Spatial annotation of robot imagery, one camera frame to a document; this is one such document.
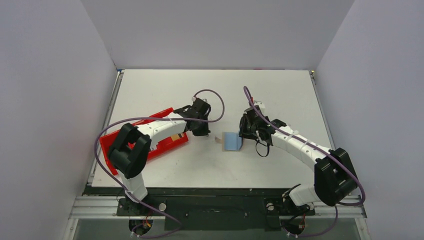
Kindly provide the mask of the gold striped credit card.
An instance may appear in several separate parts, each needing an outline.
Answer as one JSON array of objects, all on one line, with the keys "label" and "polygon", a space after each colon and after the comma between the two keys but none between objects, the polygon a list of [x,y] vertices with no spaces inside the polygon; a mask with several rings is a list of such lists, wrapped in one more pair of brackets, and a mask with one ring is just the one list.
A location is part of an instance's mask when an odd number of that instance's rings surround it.
[{"label": "gold striped credit card", "polygon": [[172,141],[177,141],[179,139],[184,138],[186,135],[185,133],[178,133],[171,136]]}]

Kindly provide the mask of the beige card holder wallet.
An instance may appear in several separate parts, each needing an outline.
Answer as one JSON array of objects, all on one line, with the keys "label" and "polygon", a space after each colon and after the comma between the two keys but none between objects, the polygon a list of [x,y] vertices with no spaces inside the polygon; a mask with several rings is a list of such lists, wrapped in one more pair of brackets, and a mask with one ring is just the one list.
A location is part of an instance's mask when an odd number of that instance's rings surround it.
[{"label": "beige card holder wallet", "polygon": [[228,131],[215,136],[214,141],[221,144],[223,152],[240,152],[244,144],[244,139],[237,132]]}]

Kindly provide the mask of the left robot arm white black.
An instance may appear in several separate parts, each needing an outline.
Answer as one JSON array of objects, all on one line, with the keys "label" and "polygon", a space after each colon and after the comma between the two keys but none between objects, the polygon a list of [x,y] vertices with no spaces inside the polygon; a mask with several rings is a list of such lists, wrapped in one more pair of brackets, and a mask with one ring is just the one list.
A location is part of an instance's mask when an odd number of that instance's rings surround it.
[{"label": "left robot arm white black", "polygon": [[131,200],[129,208],[136,215],[149,209],[148,195],[142,170],[148,155],[159,142],[173,135],[192,132],[194,136],[207,136],[208,116],[212,109],[206,101],[196,98],[191,105],[178,108],[165,117],[139,125],[124,124],[109,147],[107,159],[120,176],[125,194]]}]

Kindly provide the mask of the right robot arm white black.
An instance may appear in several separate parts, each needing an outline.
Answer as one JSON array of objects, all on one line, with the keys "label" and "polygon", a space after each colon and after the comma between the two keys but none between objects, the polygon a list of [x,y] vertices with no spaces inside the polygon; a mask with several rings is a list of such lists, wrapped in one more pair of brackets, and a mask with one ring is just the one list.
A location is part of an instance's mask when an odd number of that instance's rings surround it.
[{"label": "right robot arm white black", "polygon": [[267,148],[282,149],[312,170],[313,184],[300,184],[283,194],[282,207],[289,214],[315,202],[333,207],[359,186],[349,154],[344,149],[334,150],[309,141],[285,122],[270,121],[262,115],[258,105],[244,111],[239,136],[264,142]]}]

